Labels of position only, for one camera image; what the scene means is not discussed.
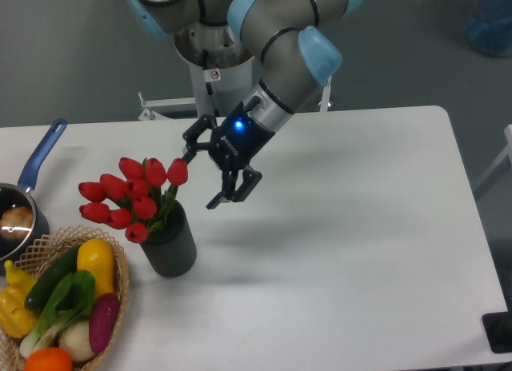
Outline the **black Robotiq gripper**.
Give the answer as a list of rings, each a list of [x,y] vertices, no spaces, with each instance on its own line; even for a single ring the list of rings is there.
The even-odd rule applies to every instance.
[[[199,138],[207,130],[211,131],[210,139],[200,142]],[[248,164],[274,135],[274,131],[261,126],[249,115],[242,102],[220,126],[214,115],[204,114],[183,133],[182,160],[185,163],[190,164],[198,151],[209,151],[211,159],[222,171],[222,188],[206,205],[207,209],[247,199],[262,180],[262,174]]]

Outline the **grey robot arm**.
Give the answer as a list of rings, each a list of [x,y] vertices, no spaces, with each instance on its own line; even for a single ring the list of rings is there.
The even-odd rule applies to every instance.
[[[127,0],[141,27],[172,36],[188,64],[196,122],[186,161],[205,150],[222,173],[210,208],[244,201],[262,175],[251,159],[342,64],[319,26],[364,0]]]

